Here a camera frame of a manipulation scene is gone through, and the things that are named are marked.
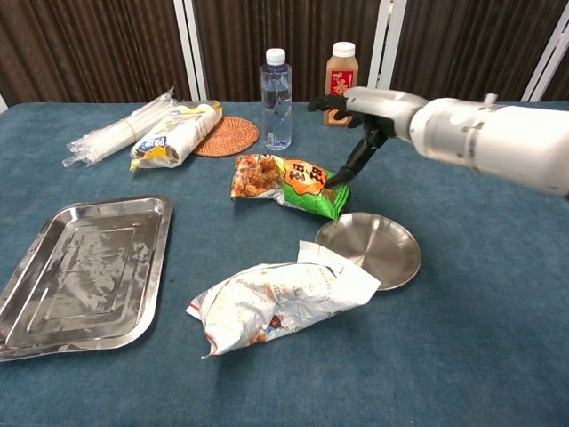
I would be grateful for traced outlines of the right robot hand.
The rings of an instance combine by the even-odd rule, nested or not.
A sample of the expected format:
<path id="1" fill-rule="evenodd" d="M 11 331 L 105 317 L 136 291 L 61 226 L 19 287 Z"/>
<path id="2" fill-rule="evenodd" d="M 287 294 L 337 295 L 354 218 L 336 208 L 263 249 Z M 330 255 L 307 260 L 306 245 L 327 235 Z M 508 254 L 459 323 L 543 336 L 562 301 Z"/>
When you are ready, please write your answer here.
<path id="1" fill-rule="evenodd" d="M 348 128 L 364 127 L 364 136 L 350 153 L 346 164 L 326 180 L 325 187 L 335 189 L 350 183 L 387 139 L 410 141 L 412 118 L 427 103 L 426 99 L 411 93 L 363 86 L 313 99 L 307 110 L 333 110 L 336 119 L 350 119 Z"/>

